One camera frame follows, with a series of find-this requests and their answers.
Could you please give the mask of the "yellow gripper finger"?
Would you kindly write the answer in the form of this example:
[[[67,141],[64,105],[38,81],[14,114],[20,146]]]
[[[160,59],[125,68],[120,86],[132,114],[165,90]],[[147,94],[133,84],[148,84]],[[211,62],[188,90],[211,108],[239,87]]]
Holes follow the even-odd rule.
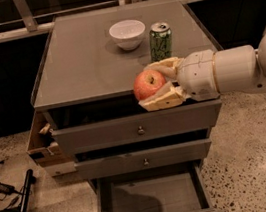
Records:
[[[187,99],[187,92],[180,86],[174,86],[167,82],[153,96],[139,101],[139,105],[147,111],[157,111],[161,109],[176,107]]]
[[[145,70],[156,70],[165,77],[176,80],[178,67],[184,61],[183,58],[179,57],[168,57],[161,61],[153,62],[145,67]]]

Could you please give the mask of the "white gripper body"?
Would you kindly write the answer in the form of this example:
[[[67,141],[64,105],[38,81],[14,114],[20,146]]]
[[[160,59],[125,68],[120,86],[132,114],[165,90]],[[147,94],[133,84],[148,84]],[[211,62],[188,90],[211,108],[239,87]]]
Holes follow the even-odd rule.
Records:
[[[195,101],[219,98],[213,72],[214,56],[212,50],[193,52],[177,68],[180,87]]]

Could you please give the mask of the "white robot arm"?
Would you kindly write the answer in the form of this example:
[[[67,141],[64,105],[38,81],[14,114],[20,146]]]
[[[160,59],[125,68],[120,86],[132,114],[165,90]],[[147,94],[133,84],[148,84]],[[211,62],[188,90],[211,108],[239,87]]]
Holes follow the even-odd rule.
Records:
[[[226,92],[266,92],[266,33],[258,48],[192,52],[146,66],[135,77],[134,96],[147,111],[178,106],[188,99],[218,98]]]

